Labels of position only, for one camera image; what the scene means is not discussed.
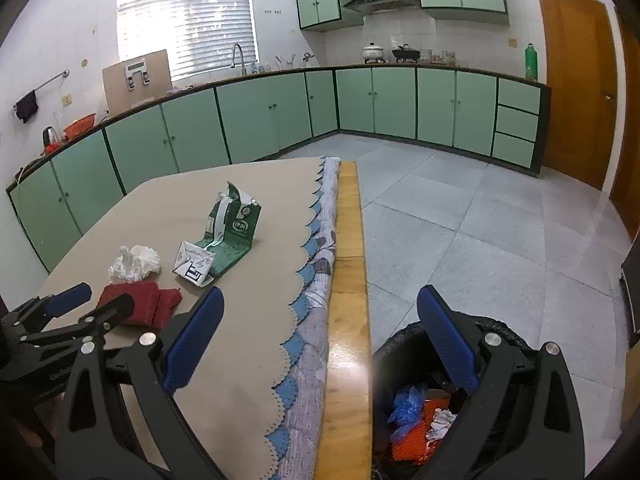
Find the faucet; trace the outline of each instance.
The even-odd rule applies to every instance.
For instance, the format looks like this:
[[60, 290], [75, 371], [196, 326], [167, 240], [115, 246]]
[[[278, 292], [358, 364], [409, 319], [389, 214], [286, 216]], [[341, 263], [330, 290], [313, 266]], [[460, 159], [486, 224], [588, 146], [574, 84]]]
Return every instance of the faucet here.
[[240, 63], [242, 63], [242, 75], [246, 75], [246, 68], [244, 67], [244, 54], [242, 54], [242, 47], [240, 43], [234, 44], [234, 49], [231, 51], [231, 68], [236, 67], [236, 47], [240, 50]]

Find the orange basket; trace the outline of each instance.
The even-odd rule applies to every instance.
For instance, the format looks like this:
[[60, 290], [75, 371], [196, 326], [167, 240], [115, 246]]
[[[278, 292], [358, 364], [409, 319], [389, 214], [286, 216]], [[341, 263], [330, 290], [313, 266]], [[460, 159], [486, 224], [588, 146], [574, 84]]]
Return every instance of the orange basket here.
[[87, 115], [82, 119], [78, 119], [75, 123], [70, 124], [65, 128], [66, 138], [71, 140], [75, 137], [88, 132], [91, 128], [94, 127], [95, 123], [95, 114]]

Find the tiled floor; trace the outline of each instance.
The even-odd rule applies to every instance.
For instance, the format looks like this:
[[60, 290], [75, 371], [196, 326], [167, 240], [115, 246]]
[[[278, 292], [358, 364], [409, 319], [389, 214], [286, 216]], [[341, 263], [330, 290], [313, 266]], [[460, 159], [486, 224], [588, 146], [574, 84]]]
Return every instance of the tiled floor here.
[[618, 277], [630, 240], [607, 197], [547, 168], [532, 178], [348, 134], [285, 157], [316, 155], [358, 163], [372, 351], [417, 320], [425, 283], [452, 309], [500, 319], [532, 347], [556, 341], [593, 467], [620, 433], [627, 349]]

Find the green bottle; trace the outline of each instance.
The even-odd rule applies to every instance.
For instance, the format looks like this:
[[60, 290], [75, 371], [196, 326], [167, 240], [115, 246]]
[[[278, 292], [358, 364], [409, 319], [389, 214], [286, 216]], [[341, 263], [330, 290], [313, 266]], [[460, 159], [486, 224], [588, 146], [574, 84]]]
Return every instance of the green bottle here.
[[529, 43], [524, 50], [525, 77], [527, 79], [538, 80], [538, 53], [533, 48], [533, 43]]

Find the drawer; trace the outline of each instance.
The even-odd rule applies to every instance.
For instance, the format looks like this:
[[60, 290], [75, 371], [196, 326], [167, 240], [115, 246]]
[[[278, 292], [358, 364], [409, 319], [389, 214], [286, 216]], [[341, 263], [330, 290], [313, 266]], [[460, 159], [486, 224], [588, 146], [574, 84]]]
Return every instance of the drawer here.
[[531, 167], [533, 142], [495, 133], [493, 156], [511, 164]]
[[513, 106], [532, 114], [540, 113], [539, 87], [511, 81], [510, 79], [500, 79], [498, 84], [499, 104]]
[[538, 131], [538, 116], [498, 106], [495, 130], [535, 142]]

